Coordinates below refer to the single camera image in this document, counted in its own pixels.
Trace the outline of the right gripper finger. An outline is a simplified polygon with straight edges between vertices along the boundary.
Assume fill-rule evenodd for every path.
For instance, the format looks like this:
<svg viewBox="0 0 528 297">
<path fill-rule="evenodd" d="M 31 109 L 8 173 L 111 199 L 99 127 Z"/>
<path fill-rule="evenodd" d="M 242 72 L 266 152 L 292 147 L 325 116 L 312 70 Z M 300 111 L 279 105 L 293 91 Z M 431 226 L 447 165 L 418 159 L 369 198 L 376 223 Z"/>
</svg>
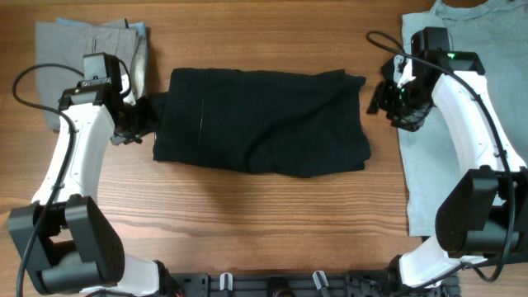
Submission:
<svg viewBox="0 0 528 297">
<path fill-rule="evenodd" d="M 366 110 L 368 115 L 377 114 L 379 109 L 384 109 L 385 97 L 387 95 L 387 83 L 380 82 L 373 93 L 373 97 L 370 100 L 370 104 Z"/>
<path fill-rule="evenodd" d="M 401 55 L 395 55 L 389 59 L 382 67 L 381 73 L 385 80 L 398 83 L 403 76 L 403 71 L 407 65 L 407 59 Z"/>
</svg>

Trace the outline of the black shorts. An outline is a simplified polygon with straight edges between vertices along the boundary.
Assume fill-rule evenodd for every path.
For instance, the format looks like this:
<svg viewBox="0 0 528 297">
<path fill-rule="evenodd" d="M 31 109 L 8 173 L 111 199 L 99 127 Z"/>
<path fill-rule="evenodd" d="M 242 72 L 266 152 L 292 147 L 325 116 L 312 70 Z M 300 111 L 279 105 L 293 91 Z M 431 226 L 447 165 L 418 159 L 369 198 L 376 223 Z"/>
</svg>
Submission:
<svg viewBox="0 0 528 297">
<path fill-rule="evenodd" d="M 359 92 L 365 78 L 176 68 L 158 115 L 153 158 L 247 173 L 316 177 L 370 158 Z"/>
</svg>

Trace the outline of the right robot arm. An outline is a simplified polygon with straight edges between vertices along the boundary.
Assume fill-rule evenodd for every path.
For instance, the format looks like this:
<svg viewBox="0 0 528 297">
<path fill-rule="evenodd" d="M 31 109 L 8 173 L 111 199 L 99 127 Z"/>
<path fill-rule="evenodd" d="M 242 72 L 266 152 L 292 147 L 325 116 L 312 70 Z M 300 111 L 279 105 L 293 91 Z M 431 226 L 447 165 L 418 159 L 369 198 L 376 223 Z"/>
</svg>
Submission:
<svg viewBox="0 0 528 297">
<path fill-rule="evenodd" d="M 431 109 L 445 119 L 462 177 L 436 212 L 435 233 L 396 256 L 371 281 L 384 295 L 428 295 L 456 272 L 527 259 L 527 166 L 512 148 L 488 96 L 485 70 L 474 52 L 454 51 L 443 27 L 412 35 L 399 58 L 399 78 L 381 82 L 369 113 L 385 111 L 394 127 L 415 132 Z"/>
</svg>

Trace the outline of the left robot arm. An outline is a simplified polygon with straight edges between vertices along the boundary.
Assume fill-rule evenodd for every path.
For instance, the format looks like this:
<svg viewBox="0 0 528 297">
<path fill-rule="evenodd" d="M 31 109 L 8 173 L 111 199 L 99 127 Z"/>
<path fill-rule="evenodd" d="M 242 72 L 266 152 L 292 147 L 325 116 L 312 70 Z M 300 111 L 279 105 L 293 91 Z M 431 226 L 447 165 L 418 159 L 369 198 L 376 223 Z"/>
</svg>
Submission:
<svg viewBox="0 0 528 297">
<path fill-rule="evenodd" d="M 145 98 L 126 101 L 130 72 L 119 58 L 87 54 L 79 74 L 51 108 L 60 128 L 45 179 L 31 203 L 8 217 L 21 258 L 16 294 L 30 280 L 41 295 L 180 296 L 182 288 L 161 262 L 125 252 L 97 205 L 106 146 L 140 143 L 156 115 Z"/>
</svg>

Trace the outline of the folded blue garment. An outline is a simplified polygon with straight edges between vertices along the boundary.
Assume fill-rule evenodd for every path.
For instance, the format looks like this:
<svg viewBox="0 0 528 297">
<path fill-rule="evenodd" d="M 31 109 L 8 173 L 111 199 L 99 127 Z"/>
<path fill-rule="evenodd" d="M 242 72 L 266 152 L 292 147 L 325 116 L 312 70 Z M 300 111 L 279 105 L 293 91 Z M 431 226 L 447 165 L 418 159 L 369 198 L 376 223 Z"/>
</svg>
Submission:
<svg viewBox="0 0 528 297">
<path fill-rule="evenodd" d="M 92 24 L 88 22 L 83 21 L 75 21 L 65 18 L 57 18 L 56 22 L 61 25 L 69 25 L 69 26 L 106 26 L 106 27 L 116 27 L 116 28 L 125 28 L 125 29 L 132 29 L 136 30 L 139 34 L 139 36 L 146 38 L 147 37 L 147 29 L 144 22 L 135 22 L 130 23 L 126 18 L 119 19 L 117 21 L 108 21 L 106 23 L 101 24 Z"/>
</svg>

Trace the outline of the folded grey shorts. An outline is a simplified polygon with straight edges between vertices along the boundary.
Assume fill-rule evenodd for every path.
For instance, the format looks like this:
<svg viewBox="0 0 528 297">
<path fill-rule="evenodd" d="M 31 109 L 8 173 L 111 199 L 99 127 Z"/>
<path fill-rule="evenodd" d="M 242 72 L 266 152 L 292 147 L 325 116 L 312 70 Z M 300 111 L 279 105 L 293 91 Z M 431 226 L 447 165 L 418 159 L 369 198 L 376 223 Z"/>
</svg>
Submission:
<svg viewBox="0 0 528 297">
<path fill-rule="evenodd" d="M 147 93 L 147 37 L 136 30 L 106 26 L 69 26 L 55 22 L 35 25 L 36 63 L 61 64 L 83 72 L 83 56 L 106 53 L 125 62 L 135 100 Z M 63 68 L 39 68 L 36 86 L 40 104 L 57 108 L 65 89 L 75 87 L 81 77 Z"/>
</svg>

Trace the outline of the light blue t-shirt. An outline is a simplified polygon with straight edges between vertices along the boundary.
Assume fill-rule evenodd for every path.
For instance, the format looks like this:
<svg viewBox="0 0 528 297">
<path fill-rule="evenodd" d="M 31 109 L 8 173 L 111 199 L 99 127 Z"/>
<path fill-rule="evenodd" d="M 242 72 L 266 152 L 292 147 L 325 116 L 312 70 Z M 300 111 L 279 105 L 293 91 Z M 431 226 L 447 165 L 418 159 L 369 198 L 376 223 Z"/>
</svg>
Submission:
<svg viewBox="0 0 528 297">
<path fill-rule="evenodd" d="M 527 3 L 501 0 L 454 8 L 437 1 L 427 12 L 403 16 L 406 50 L 412 35 L 427 26 L 445 27 L 453 50 L 478 54 L 502 128 L 515 151 L 526 159 Z M 449 130 L 434 108 L 422 128 L 400 130 L 398 140 L 409 190 L 409 233 L 432 236 L 439 206 L 463 175 Z"/>
</svg>

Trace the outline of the black garment under t-shirt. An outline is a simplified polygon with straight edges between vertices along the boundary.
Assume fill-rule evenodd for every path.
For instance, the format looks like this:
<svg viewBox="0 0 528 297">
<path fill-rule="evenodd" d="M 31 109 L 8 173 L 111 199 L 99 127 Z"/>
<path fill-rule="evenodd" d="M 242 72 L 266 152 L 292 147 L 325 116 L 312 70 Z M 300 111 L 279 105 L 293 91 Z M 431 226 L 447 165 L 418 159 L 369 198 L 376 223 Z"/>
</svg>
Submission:
<svg viewBox="0 0 528 297">
<path fill-rule="evenodd" d="M 500 256 L 489 258 L 487 261 L 487 265 L 496 266 L 500 260 L 501 260 Z M 507 256 L 507 259 L 502 261 L 502 264 L 508 265 L 508 264 L 523 263 L 523 262 L 528 262 L 528 252 L 509 253 Z"/>
</svg>

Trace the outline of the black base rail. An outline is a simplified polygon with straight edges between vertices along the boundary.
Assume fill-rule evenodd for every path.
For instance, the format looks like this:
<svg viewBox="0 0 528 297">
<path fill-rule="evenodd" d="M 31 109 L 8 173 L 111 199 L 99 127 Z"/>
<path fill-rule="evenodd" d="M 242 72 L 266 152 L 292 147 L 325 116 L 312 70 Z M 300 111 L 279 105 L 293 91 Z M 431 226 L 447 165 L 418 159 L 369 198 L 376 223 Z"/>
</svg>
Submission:
<svg viewBox="0 0 528 297">
<path fill-rule="evenodd" d="M 174 274 L 181 286 L 180 296 L 190 297 L 376 297 L 428 296 L 460 297 L 457 276 L 445 278 L 437 286 L 415 290 L 398 283 L 393 271 L 349 271 L 328 274 L 238 275 L 219 276 L 205 273 Z"/>
</svg>

